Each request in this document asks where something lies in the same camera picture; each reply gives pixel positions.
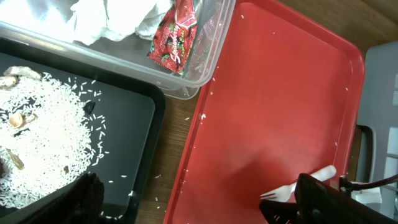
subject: crumpled napkin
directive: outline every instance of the crumpled napkin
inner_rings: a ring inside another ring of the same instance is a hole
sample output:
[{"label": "crumpled napkin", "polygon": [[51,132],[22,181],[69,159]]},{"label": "crumpled napkin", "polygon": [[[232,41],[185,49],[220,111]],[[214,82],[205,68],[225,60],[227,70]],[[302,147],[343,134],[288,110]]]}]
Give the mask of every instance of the crumpled napkin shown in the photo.
[{"label": "crumpled napkin", "polygon": [[121,41],[133,33],[152,40],[171,5],[170,0],[79,0],[67,25],[86,45],[101,37]]}]

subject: clear plastic container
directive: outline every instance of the clear plastic container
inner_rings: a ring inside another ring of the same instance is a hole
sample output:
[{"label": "clear plastic container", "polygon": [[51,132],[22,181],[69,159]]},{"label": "clear plastic container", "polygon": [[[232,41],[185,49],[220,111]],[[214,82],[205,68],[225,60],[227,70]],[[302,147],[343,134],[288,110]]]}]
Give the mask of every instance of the clear plastic container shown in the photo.
[{"label": "clear plastic container", "polygon": [[198,30],[184,76],[177,77],[146,57],[150,41],[135,34],[120,42],[102,38],[90,46],[70,41],[67,21],[76,2],[0,0],[0,36],[153,83],[184,100],[211,79],[235,5],[235,0],[193,1]]}]

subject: table surface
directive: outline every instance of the table surface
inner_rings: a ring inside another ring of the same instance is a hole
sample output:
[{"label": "table surface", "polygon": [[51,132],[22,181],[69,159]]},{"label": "table surface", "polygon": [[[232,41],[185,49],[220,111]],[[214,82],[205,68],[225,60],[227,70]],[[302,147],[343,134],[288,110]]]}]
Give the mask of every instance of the table surface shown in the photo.
[{"label": "table surface", "polygon": [[[281,0],[317,23],[354,43],[362,51],[398,40],[397,0]],[[182,101],[167,98],[163,131],[158,143],[146,191],[136,223],[163,223],[180,158],[198,96]],[[358,160],[354,140],[349,176],[354,177]]]}]

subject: plastic fork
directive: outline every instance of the plastic fork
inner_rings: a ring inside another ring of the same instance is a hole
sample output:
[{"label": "plastic fork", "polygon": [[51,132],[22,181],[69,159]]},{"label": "plastic fork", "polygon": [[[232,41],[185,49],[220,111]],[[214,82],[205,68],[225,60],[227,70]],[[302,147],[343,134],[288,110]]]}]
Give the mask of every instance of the plastic fork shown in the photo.
[{"label": "plastic fork", "polygon": [[[311,174],[312,177],[325,181],[336,175],[336,167],[333,165],[322,168],[315,173]],[[271,190],[265,194],[260,195],[261,199],[273,200],[276,202],[287,202],[290,198],[290,195],[296,189],[297,182],[290,185],[281,186],[275,190]]]}]

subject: snack wrapper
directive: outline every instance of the snack wrapper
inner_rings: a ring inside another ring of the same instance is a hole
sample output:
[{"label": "snack wrapper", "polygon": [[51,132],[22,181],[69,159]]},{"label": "snack wrapper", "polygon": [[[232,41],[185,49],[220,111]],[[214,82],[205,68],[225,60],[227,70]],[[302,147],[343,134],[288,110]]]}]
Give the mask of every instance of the snack wrapper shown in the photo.
[{"label": "snack wrapper", "polygon": [[177,0],[159,24],[147,56],[181,77],[196,32],[192,0]]}]

